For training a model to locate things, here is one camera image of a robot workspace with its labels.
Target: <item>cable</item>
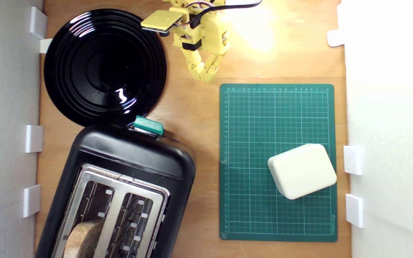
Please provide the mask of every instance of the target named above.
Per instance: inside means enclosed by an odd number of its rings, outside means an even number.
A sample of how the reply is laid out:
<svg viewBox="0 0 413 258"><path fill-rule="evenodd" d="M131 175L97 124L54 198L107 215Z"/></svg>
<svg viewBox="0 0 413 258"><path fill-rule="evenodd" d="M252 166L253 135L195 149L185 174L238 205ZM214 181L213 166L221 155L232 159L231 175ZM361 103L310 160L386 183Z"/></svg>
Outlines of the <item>cable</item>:
<svg viewBox="0 0 413 258"><path fill-rule="evenodd" d="M189 3L188 5L186 5L185 7L189 7L191 5L195 5L195 4L203 4L203 5L208 5L209 7L214 7L214 5L210 2L206 2L206 1L194 1Z"/></svg>
<svg viewBox="0 0 413 258"><path fill-rule="evenodd" d="M209 13L210 11L217 11L217 10L226 10L226 9L239 9L239 8L251 8L251 7L255 7L258 6L262 3L262 0L259 0L259 2L256 2L254 4L246 4L246 5L222 5L222 6L215 6L215 7L210 7L207 8L205 10L203 10L201 13L197 14L196 16L194 16L194 18L192 18L188 23L186 24L190 24L191 28L195 28L200 24L200 20L202 18L202 16L204 16L205 14Z"/></svg>

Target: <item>white plastic block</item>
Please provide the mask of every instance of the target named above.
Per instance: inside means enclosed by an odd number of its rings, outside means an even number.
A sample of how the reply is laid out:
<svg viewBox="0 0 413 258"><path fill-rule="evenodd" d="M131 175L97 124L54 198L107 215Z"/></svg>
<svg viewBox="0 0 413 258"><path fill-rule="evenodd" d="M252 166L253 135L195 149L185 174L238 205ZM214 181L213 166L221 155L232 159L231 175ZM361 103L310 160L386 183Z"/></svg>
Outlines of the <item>white plastic block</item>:
<svg viewBox="0 0 413 258"><path fill-rule="evenodd" d="M362 175L364 167L364 147L344 146L345 172L353 175Z"/></svg>
<svg viewBox="0 0 413 258"><path fill-rule="evenodd" d="M362 229L364 227L364 209L362 198L351 194L346 194L345 205L347 222L350 222L356 227Z"/></svg>
<svg viewBox="0 0 413 258"><path fill-rule="evenodd" d="M288 199L332 186L337 181L323 145L305 144L269 158L267 165L278 191Z"/></svg>
<svg viewBox="0 0 413 258"><path fill-rule="evenodd" d="M345 3L340 3L337 6L337 28L336 30L330 30L326 33L326 38L328 39L328 45L330 47L336 47L345 44L346 40L346 23L348 16L346 15L346 5Z"/></svg>
<svg viewBox="0 0 413 258"><path fill-rule="evenodd" d="M52 39L41 39L39 41L39 53L40 54L47 54L49 50L49 46L52 43Z"/></svg>
<svg viewBox="0 0 413 258"><path fill-rule="evenodd" d="M36 7L31 7L30 32L39 39L46 38L47 16Z"/></svg>
<svg viewBox="0 0 413 258"><path fill-rule="evenodd" d="M330 30L326 33L328 45L336 47L345 43L345 32L343 29Z"/></svg>
<svg viewBox="0 0 413 258"><path fill-rule="evenodd" d="M23 217L29 217L41 209L41 185L23 189Z"/></svg>
<svg viewBox="0 0 413 258"><path fill-rule="evenodd" d="M41 152L43 145L44 126L27 125L25 135L25 152Z"/></svg>

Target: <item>wooden table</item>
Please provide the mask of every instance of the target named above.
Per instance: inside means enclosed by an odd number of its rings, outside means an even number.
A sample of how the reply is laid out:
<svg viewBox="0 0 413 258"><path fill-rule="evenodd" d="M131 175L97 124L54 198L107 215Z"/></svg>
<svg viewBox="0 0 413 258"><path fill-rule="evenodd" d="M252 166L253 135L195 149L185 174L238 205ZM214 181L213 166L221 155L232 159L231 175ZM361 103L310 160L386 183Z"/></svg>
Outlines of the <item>wooden table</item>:
<svg viewBox="0 0 413 258"><path fill-rule="evenodd" d="M227 10L233 46L216 79L190 78L185 59L163 38L168 62L166 88L149 118L164 123L194 148L197 175L177 237L174 258L231 257L350 257L351 230L345 220L349 179L343 172L342 146L347 143L345 64L343 47L331 49L326 32L337 28L340 0L264 0L254 9ZM141 17L167 9L161 0L46 0L48 37L71 18L95 8L119 8ZM44 57L41 57L41 69ZM38 183L42 186L37 215L36 245L46 220L67 154L80 126L52 104L41 85L44 151L39 154ZM245 242L219 238L218 88L222 83L332 83L336 92L336 142L339 198L339 240L336 243Z"/></svg>

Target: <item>white wall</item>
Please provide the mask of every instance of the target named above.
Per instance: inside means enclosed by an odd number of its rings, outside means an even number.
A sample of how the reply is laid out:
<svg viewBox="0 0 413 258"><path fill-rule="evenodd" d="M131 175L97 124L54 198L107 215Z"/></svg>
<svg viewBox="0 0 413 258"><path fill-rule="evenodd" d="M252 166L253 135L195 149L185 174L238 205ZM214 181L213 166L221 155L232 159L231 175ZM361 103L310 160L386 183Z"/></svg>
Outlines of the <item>white wall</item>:
<svg viewBox="0 0 413 258"><path fill-rule="evenodd" d="M39 122L39 39L30 7L0 0L0 257L33 256L34 217L22 218L23 189L36 184L36 154L24 153L25 125Z"/></svg>
<svg viewBox="0 0 413 258"><path fill-rule="evenodd" d="M413 1L343 0L350 145L366 149L353 258L413 258Z"/></svg>

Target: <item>yellow plate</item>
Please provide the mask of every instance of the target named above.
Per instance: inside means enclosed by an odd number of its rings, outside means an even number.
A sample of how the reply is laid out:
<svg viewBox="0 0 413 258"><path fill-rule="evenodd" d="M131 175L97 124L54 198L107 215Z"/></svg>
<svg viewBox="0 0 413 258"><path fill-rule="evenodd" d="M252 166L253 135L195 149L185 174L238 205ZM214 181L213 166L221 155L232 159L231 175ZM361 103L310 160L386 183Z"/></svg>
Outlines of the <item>yellow plate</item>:
<svg viewBox="0 0 413 258"><path fill-rule="evenodd" d="M142 21L141 26L157 31L168 31L181 17L181 13L169 10L157 10Z"/></svg>

